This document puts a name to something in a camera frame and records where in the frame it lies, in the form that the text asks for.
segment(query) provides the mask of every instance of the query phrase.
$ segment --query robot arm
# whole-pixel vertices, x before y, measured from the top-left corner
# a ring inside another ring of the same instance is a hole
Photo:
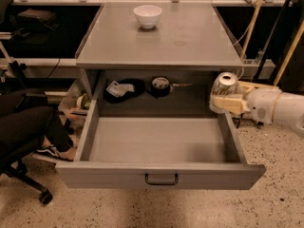
[[[304,96],[284,93],[276,86],[241,81],[235,83],[234,90],[223,95],[214,90],[217,83],[215,80],[210,95],[210,108],[214,112],[248,113],[254,121],[285,125],[304,137]]]

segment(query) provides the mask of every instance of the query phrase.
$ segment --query tape roll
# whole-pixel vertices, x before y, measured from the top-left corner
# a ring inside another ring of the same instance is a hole
[[[170,93],[171,84],[165,77],[157,77],[152,80],[151,93],[155,97],[164,97]]]

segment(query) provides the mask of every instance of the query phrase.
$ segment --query cabinet top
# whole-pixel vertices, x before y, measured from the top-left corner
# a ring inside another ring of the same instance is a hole
[[[133,9],[162,8],[160,22],[143,29]],[[210,4],[106,3],[88,34],[77,65],[86,68],[241,67],[234,46]]]

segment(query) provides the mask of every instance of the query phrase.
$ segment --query chair wheel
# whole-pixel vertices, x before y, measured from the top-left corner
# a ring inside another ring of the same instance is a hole
[[[39,201],[44,205],[51,202],[52,199],[53,199],[53,196],[51,195],[51,193],[49,193],[48,190],[46,192],[41,193],[39,196]]]

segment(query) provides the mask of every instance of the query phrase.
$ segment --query speckled floor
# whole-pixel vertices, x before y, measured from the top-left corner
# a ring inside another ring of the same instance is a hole
[[[69,189],[54,164],[26,157],[28,174],[54,199],[1,176],[0,227],[304,227],[304,142],[279,125],[237,130],[249,163],[265,175],[248,191]]]

